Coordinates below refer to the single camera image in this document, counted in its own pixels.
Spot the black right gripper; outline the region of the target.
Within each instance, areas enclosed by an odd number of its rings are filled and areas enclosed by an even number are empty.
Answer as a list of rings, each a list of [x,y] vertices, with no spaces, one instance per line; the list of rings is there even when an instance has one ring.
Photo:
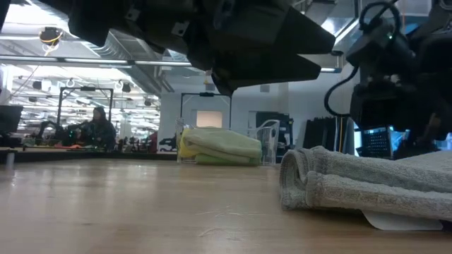
[[[363,130],[409,130],[393,153],[403,159],[439,151],[452,133],[452,33],[422,38],[409,73],[369,74],[354,87],[350,115]]]

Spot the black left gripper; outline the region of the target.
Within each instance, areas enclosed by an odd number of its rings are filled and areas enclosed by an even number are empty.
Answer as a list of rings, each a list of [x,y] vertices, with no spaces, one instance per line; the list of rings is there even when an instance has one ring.
[[[111,30],[186,55],[201,70],[262,59],[289,44],[285,0],[66,0],[70,32],[96,46]]]

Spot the grey microfiber towel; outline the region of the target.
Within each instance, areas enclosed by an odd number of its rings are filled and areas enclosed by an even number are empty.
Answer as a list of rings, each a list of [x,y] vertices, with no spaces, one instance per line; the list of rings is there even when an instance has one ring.
[[[318,146],[290,150],[280,164],[285,210],[387,214],[395,222],[452,229],[452,151],[398,160],[357,157]]]

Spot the pale green microfiber towel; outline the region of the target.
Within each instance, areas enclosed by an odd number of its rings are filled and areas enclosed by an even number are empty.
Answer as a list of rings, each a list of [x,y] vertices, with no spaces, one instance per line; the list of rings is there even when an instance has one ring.
[[[262,157],[259,140],[223,128],[193,128],[185,136],[185,144],[199,154],[219,157],[234,162]]]

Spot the bright green microfiber towel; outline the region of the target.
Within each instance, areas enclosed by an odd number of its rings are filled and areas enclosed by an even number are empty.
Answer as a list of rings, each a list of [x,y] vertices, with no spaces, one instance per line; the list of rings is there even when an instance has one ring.
[[[259,159],[249,158],[246,162],[234,162],[210,155],[198,154],[195,156],[197,164],[220,165],[220,166],[258,166],[261,164]]]

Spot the yellow microfiber towel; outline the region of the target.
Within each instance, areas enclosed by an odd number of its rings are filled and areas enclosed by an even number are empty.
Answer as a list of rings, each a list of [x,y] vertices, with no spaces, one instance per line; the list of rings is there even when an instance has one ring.
[[[191,132],[190,128],[186,128],[182,131],[182,135],[179,141],[179,151],[178,151],[178,155],[183,158],[183,159],[188,159],[190,157],[195,157],[199,151],[194,150],[192,148],[189,148],[186,144],[185,144],[185,136],[187,134],[189,134]]]

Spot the black pegboard rack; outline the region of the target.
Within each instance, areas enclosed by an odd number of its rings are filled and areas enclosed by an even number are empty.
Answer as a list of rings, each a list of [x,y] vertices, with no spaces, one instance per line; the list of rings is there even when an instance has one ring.
[[[360,157],[390,159],[393,156],[391,147],[391,130],[389,127],[377,128],[361,132],[361,146],[356,148]]]

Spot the black shelf cart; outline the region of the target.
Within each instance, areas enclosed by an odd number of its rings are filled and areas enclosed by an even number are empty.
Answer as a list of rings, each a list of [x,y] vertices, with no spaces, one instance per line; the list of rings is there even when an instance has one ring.
[[[283,156],[294,147],[293,118],[289,114],[274,111],[258,111],[256,113],[256,126],[264,127],[259,131],[259,137],[270,132],[271,138],[278,135],[278,145],[275,151],[275,163],[281,163]]]

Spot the clear plastic bin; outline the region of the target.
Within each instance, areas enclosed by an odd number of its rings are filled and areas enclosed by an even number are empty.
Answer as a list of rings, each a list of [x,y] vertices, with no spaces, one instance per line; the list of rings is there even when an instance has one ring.
[[[187,164],[196,164],[195,157],[183,159],[178,155],[179,151],[179,141],[180,137],[182,135],[182,131],[186,128],[216,128],[216,127],[193,127],[190,125],[184,124],[183,120],[181,118],[176,120],[176,139],[177,139],[177,161],[179,163],[187,163]],[[261,164],[265,166],[273,166],[275,163],[275,151],[278,145],[278,135],[275,135],[274,138],[271,138],[270,132],[267,134],[262,135],[259,137],[259,131],[265,130],[264,127],[258,127],[255,129],[249,129],[247,131],[234,131],[236,133],[240,133],[242,135],[248,136],[250,138],[257,139],[262,144],[262,157],[261,157]]]

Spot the black leaning panels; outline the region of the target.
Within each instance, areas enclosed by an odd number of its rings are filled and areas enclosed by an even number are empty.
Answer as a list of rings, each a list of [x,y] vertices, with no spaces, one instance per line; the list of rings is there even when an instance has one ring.
[[[321,146],[347,154],[351,137],[349,118],[314,118],[306,123],[302,147],[310,149]]]

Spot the person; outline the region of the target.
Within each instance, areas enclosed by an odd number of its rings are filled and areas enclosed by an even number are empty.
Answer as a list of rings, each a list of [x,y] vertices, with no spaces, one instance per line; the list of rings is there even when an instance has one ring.
[[[81,140],[86,145],[94,145],[106,151],[114,149],[116,144],[116,130],[107,119],[103,107],[93,109],[93,118],[82,125]]]

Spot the silver ventilation duct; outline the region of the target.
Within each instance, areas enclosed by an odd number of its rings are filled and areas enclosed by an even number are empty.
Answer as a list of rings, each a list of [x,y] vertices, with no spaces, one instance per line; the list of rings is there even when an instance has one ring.
[[[138,61],[161,61],[165,50],[134,37],[127,31],[125,15],[133,0],[38,0],[56,13],[66,15],[69,32],[86,41],[102,59],[125,60],[125,73],[142,90],[156,95],[173,92],[161,66],[138,65]]]

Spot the black metal stand frame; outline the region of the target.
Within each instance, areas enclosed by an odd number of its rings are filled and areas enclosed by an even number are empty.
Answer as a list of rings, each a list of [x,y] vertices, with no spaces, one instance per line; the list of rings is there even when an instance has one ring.
[[[193,127],[231,128],[232,98],[212,92],[181,93],[180,115]]]
[[[57,125],[59,125],[61,123],[62,102],[66,99],[66,97],[68,97],[69,95],[72,95],[72,92],[75,90],[80,90],[80,91],[84,91],[84,92],[108,91],[109,92],[109,96],[107,96],[107,99],[109,99],[108,121],[111,121],[113,97],[114,97],[114,90],[112,88],[101,88],[101,87],[93,87],[93,86],[60,87],[59,104],[58,104],[58,108],[57,108],[57,117],[56,117]]]

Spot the black aluminium table frame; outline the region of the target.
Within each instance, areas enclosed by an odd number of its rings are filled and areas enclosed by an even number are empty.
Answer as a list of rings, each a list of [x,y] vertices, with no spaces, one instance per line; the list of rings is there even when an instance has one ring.
[[[177,161],[176,154],[146,154],[118,152],[12,152],[0,150],[0,164],[5,164],[7,154],[14,154],[14,162],[50,162],[70,159],[144,159]]]

